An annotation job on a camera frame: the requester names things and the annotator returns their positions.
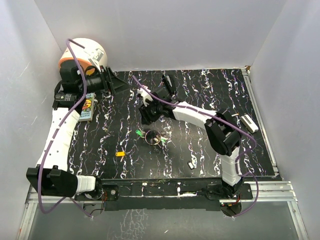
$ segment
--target glass panel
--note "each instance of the glass panel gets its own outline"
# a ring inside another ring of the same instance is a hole
[[[251,202],[243,203],[243,209]],[[91,211],[101,204],[88,206]],[[232,220],[219,211],[120,210],[94,212],[91,220],[71,203],[61,203],[52,213],[36,211],[29,240],[56,239],[217,239],[297,240],[287,202],[258,202],[248,213]]]

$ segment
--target white connector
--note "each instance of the white connector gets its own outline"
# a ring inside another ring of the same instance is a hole
[[[245,127],[250,131],[250,133],[253,134],[259,130],[258,126],[254,123],[254,121],[248,114],[240,117],[240,120],[245,125]]]

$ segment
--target small white object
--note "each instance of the small white object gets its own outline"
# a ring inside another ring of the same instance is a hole
[[[143,88],[139,88],[137,90],[138,94],[141,95],[141,97],[143,98],[143,104],[147,107],[149,104],[146,102],[146,100],[148,99],[149,101],[153,101],[152,97],[145,91],[143,90]]]
[[[240,117],[240,120],[245,125],[245,127],[250,131],[250,133],[253,134],[259,130],[258,126],[254,123],[254,121],[248,114]]]
[[[188,161],[188,166],[191,170],[195,169],[195,165],[191,161]]]
[[[77,175],[78,186],[75,193],[91,192],[95,190],[96,178],[94,176],[81,176]]]

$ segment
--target wire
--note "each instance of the wire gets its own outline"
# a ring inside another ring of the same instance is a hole
[[[171,103],[171,102],[167,102],[167,101],[165,101],[165,100],[162,100],[161,98],[158,98],[157,96],[153,95],[150,91],[148,91],[148,90],[138,81],[138,79],[136,78],[136,76],[133,75],[132,78],[133,78],[133,80],[138,84],[138,86],[139,86],[140,88],[142,88],[144,91],[146,91],[153,99],[156,99],[156,100],[158,100],[159,102],[161,102],[161,103],[163,103],[163,104],[167,104],[167,105],[170,105],[170,106],[173,106],[173,107],[178,107],[178,108],[190,109],[190,110],[192,110],[192,111],[194,111],[194,112],[196,112],[196,113],[199,113],[199,114],[202,114],[202,115],[206,115],[206,116],[208,116],[208,117],[210,117],[210,118],[213,118],[214,120],[217,120],[217,121],[219,121],[219,122],[221,122],[221,123],[223,123],[223,124],[231,127],[232,129],[238,131],[238,132],[241,133],[242,135],[244,135],[244,136],[246,136],[247,138],[249,138],[250,140],[252,140],[252,142],[253,142],[253,148],[248,148],[248,149],[246,149],[245,151],[239,153],[239,155],[238,155],[238,156],[236,157],[236,159],[235,159],[235,165],[238,164],[238,162],[239,162],[239,160],[240,160],[240,157],[241,157],[242,155],[246,154],[249,150],[252,151],[252,150],[257,146],[256,140],[255,140],[251,135],[249,135],[249,134],[246,133],[245,131],[241,130],[241,129],[238,128],[237,126],[234,126],[233,124],[231,124],[231,123],[223,120],[223,119],[220,118],[220,117],[211,115],[211,114],[209,114],[209,113],[207,113],[207,112],[204,112],[204,111],[199,111],[199,110],[197,110],[197,109],[194,108],[194,107],[178,105],[178,104],[174,104],[174,103]],[[253,201],[253,204],[252,204],[250,207],[248,207],[248,208],[247,208],[246,210],[244,210],[243,212],[240,212],[239,214],[234,215],[233,217],[237,217],[237,216],[240,216],[240,215],[248,212],[250,209],[253,208],[253,206],[256,204],[256,202],[257,202],[257,200],[258,200],[258,196],[259,196],[259,183],[258,183],[258,180],[257,180],[256,176],[254,176],[253,173],[250,172],[250,171],[248,171],[248,172],[245,173],[244,175],[240,175],[240,176],[241,176],[241,177],[245,177],[245,176],[247,176],[247,175],[249,175],[249,174],[252,175],[253,178],[254,178],[254,180],[255,180],[255,184],[256,184],[256,197],[255,197],[255,199],[254,199],[254,201]]]
[[[103,210],[105,210],[104,208],[97,208],[97,209],[94,209],[94,210],[92,210],[92,212],[90,212],[90,215],[92,215],[95,211],[103,211]]]
[[[82,78],[82,82],[83,82],[83,95],[82,97],[75,103],[75,105],[73,107],[70,108],[70,110],[66,113],[66,115],[63,117],[63,119],[61,120],[61,122],[59,123],[58,125],[58,128],[54,131],[53,135],[52,135],[52,138],[51,138],[51,141],[49,142],[48,146],[46,147],[46,150],[44,151],[44,155],[43,155],[43,158],[42,158],[42,161],[41,161],[41,164],[40,164],[40,167],[39,167],[39,177],[38,177],[38,184],[37,184],[37,190],[38,190],[38,202],[39,202],[39,207],[40,207],[40,210],[42,213],[44,214],[48,214],[48,213],[51,213],[57,206],[59,203],[61,203],[66,197],[63,197],[61,198],[58,202],[56,202],[53,207],[51,207],[49,210],[45,210],[44,208],[44,205],[43,205],[43,202],[42,202],[42,196],[41,196],[41,183],[42,183],[42,175],[43,175],[43,170],[44,170],[44,166],[45,166],[45,161],[47,159],[47,156],[48,156],[48,153],[49,153],[49,150],[52,146],[52,144],[54,143],[54,140],[59,132],[59,129],[60,127],[64,124],[64,122],[66,121],[66,119],[68,118],[68,116],[73,112],[73,110],[76,109],[76,107],[82,103],[82,101],[86,98],[86,94],[87,94],[87,82],[86,82],[86,77],[85,77],[85,73],[84,73],[84,70],[82,69],[81,65],[80,65],[80,62],[78,61],[74,51],[72,50],[71,46],[70,46],[70,43],[73,43],[81,48],[85,48],[84,46],[82,46],[81,44],[73,41],[72,39],[67,39],[66,40],[66,46],[68,47],[68,49],[70,50],[70,53],[75,61],[75,64],[76,66],[78,67],[79,71],[80,71],[80,74],[81,74],[81,78]],[[70,197],[70,199],[73,201],[73,203],[78,207],[80,208],[88,217],[92,217],[91,214],[89,214],[88,212],[86,212],[85,210],[83,210],[83,208],[73,199]]]

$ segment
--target green object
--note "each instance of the green object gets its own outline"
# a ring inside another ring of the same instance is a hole
[[[144,136],[140,130],[135,130],[135,133],[138,134],[140,137]]]

